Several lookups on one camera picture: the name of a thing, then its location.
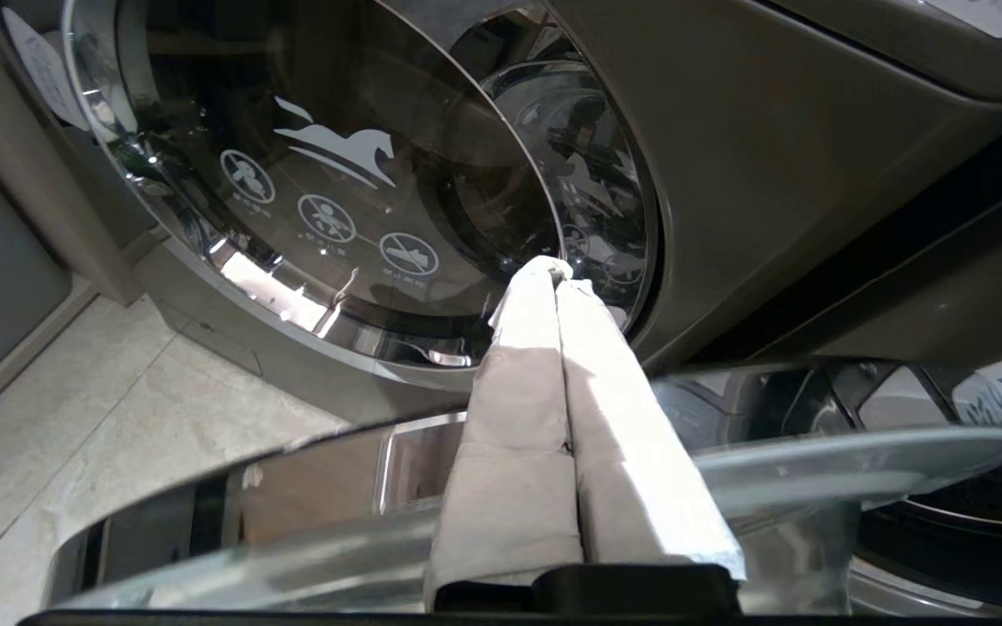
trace tile floor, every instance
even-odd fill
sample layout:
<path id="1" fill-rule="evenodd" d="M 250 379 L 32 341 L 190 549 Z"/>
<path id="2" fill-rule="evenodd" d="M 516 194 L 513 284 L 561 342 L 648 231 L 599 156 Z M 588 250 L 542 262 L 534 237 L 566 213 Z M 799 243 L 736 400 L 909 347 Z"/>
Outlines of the tile floor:
<path id="1" fill-rule="evenodd" d="M 103 297 L 0 395 L 0 626 L 39 609 L 64 539 L 215 466 L 346 423 Z"/>

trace washing machine drum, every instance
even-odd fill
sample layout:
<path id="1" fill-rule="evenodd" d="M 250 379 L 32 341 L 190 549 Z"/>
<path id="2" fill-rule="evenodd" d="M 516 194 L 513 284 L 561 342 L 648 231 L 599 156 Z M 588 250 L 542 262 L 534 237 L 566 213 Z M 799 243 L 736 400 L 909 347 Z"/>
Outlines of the washing machine drum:
<path id="1" fill-rule="evenodd" d="M 360 0 L 75 0 L 66 24 L 84 114 L 155 217 L 325 342 L 473 366 L 541 253 L 569 256 L 623 326 L 642 300 L 651 207 L 572 48 L 478 80 Z"/>

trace washing machine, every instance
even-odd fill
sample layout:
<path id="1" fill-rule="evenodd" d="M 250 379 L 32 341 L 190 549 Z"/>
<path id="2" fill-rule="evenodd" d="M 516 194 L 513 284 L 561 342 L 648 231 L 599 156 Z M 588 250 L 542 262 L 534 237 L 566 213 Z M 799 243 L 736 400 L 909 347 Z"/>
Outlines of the washing machine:
<path id="1" fill-rule="evenodd" d="M 1002 358 L 1002 3 L 69 0 L 61 30 L 166 322 L 351 423 L 465 407 L 541 253 L 652 373 Z M 946 586 L 861 540 L 868 593 Z"/>

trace washing machine door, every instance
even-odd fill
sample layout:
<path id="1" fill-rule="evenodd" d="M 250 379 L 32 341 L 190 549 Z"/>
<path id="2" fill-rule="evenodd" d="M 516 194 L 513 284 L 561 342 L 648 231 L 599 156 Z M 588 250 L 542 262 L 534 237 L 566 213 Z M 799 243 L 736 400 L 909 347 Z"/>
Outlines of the washing machine door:
<path id="1" fill-rule="evenodd" d="M 510 276 L 564 253 L 513 127 L 382 3 L 75 0 L 64 19 L 92 129 L 155 217 L 339 360 L 470 368 Z"/>

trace horse logo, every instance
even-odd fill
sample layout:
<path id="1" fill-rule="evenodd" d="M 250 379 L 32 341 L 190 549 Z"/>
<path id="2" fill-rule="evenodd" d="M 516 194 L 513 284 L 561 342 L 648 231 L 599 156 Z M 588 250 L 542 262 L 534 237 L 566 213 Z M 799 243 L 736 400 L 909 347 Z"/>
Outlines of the horse logo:
<path id="1" fill-rule="evenodd" d="M 377 153 L 381 150 L 385 153 L 386 157 L 393 158 L 393 142 L 390 140 L 389 132 L 383 132 L 377 129 L 365 129 L 355 132 L 355 134 L 350 135 L 350 137 L 342 137 L 342 135 L 335 134 L 334 130 L 331 130 L 327 126 L 321 126 L 319 123 L 315 123 L 312 116 L 304 110 L 302 107 L 296 106 L 296 104 L 291 103 L 289 100 L 281 98 L 281 96 L 276 96 L 278 104 L 286 111 L 291 112 L 291 114 L 299 115 L 310 122 L 310 126 L 306 126 L 299 130 L 293 130 L 291 128 L 274 128 L 274 132 L 278 135 L 285 135 L 290 139 L 296 139 L 307 143 L 307 145 L 315 146 L 322 150 L 329 151 L 329 153 L 337 155 L 343 160 L 350 161 L 354 166 L 365 170 L 366 173 L 373 175 L 373 177 L 378 178 L 380 181 L 386 183 L 390 187 L 397 187 L 397 183 L 393 182 L 393 178 L 386 175 L 385 171 L 382 171 L 378 167 Z M 315 153 L 307 148 L 302 148 L 298 146 L 290 146 L 293 150 L 298 151 L 298 153 L 307 155 L 307 157 L 314 158 L 319 162 L 328 165 L 329 167 L 334 167 L 343 174 L 351 175 L 357 178 L 358 181 L 365 182 L 370 187 L 374 189 L 378 188 L 373 181 L 366 178 L 364 175 L 359 174 L 358 171 L 343 165 L 343 163 L 337 160 L 326 157 L 325 155 Z"/>

